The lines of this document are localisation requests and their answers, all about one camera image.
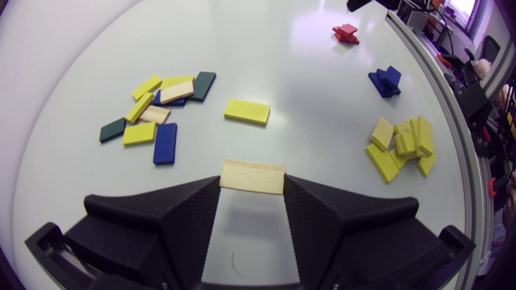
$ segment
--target red block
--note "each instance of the red block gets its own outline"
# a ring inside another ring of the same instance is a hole
[[[358,29],[350,24],[336,26],[332,30],[335,32],[335,37],[339,42],[360,43],[356,36],[353,35]]]
[[[342,29],[347,34],[353,34],[357,32],[358,28],[354,27],[351,24],[343,24],[340,29]]]

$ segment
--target table surface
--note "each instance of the table surface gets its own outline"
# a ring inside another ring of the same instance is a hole
[[[354,13],[337,0],[146,0],[119,17],[64,75],[30,137],[14,201],[13,241],[27,289],[56,289],[24,245],[48,221],[63,232],[85,214],[90,194],[133,195],[220,174],[224,158],[280,164],[288,174],[360,194],[419,200],[417,218],[434,234],[464,230],[461,168],[442,108],[421,68],[373,2]],[[331,28],[350,23],[359,45]],[[382,99],[367,77],[394,66],[400,96]],[[132,91],[161,77],[213,71],[204,103],[173,107],[173,166],[152,163],[153,144],[98,141],[125,116]],[[271,105],[266,127],[225,120],[229,98]],[[385,184],[364,152],[378,118],[422,115],[438,155],[429,177],[415,163]],[[299,281],[282,196],[222,189],[204,282]],[[452,288],[455,281],[447,288]]]

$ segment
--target chair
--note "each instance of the chair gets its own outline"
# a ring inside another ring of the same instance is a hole
[[[484,38],[482,44],[482,51],[480,53],[480,58],[487,59],[490,63],[493,63],[498,52],[500,51],[500,46],[496,41],[489,35]]]

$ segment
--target cable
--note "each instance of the cable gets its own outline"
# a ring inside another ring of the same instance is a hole
[[[450,46],[451,46],[451,53],[452,55],[454,55],[454,51],[453,51],[453,43],[452,43],[452,37],[450,36],[450,29],[448,28],[448,23],[446,23],[446,19],[444,19],[444,16],[442,15],[442,13],[439,12],[439,10],[433,5],[432,2],[430,2],[430,5],[432,5],[432,7],[435,9],[435,11],[437,11],[437,13],[439,13],[439,15],[441,16],[441,19],[444,21],[444,26],[446,26],[446,32],[448,34],[448,39],[450,40]]]

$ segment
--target yellow block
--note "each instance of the yellow block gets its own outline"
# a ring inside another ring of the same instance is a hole
[[[410,120],[417,120],[414,115],[410,115],[409,119],[407,119],[407,123],[410,123]]]
[[[416,146],[414,144],[414,137],[412,133],[399,134],[399,140],[403,145],[403,153],[401,155],[412,155],[416,153]]]
[[[195,77],[193,75],[165,77],[163,79],[162,85],[159,87],[159,89],[163,90],[168,87],[187,82],[189,80],[191,80],[193,82],[193,81],[195,81]]]
[[[138,120],[138,117],[140,117],[141,113],[147,108],[147,106],[152,102],[154,99],[153,93],[145,93],[143,96],[136,102],[136,104],[131,108],[131,110],[125,115],[125,118],[127,121],[134,123],[136,120]]]
[[[144,123],[125,128],[122,144],[124,146],[154,141],[156,123]]]
[[[157,74],[151,76],[148,80],[145,81],[145,83],[141,84],[136,90],[133,91],[133,97],[136,101],[138,101],[143,94],[147,92],[152,92],[155,90],[159,85],[161,85],[162,80],[157,76]]]
[[[420,170],[424,177],[427,177],[428,174],[430,174],[430,170],[432,170],[436,158],[437,154],[433,153],[430,155],[430,157],[421,157],[416,163],[417,168]]]
[[[229,99],[224,117],[265,126],[269,119],[269,112],[270,105]]]
[[[423,116],[417,119],[417,145],[424,154],[431,155],[433,150],[432,124]]]
[[[405,148],[403,148],[403,143],[401,143],[399,136],[400,136],[399,134],[396,134],[394,136],[394,141],[396,142],[396,150],[398,151],[398,155],[403,155],[407,151]]]
[[[365,148],[365,153],[371,158],[385,183],[389,183],[399,173],[399,168],[389,152],[382,151],[374,143]]]
[[[414,145],[416,146],[416,155],[418,157],[430,157],[430,155],[423,153],[423,151],[421,151],[418,147],[418,144],[417,144],[417,119],[410,118],[408,122],[410,125],[410,130],[412,131],[412,138],[414,138]]]
[[[378,122],[376,123],[375,129],[371,134],[371,141],[373,141],[378,148],[382,151],[387,152],[387,148],[391,143],[392,134],[394,133],[394,127],[387,122],[384,117],[380,117]]]
[[[394,132],[396,132],[396,134],[409,133],[410,125],[407,123],[396,124],[396,125],[394,125]]]
[[[398,154],[398,151],[396,148],[392,149],[389,154],[391,155],[392,160],[394,160],[394,163],[396,163],[396,166],[401,169],[405,163],[407,163],[407,160],[409,160],[406,156],[401,156]]]

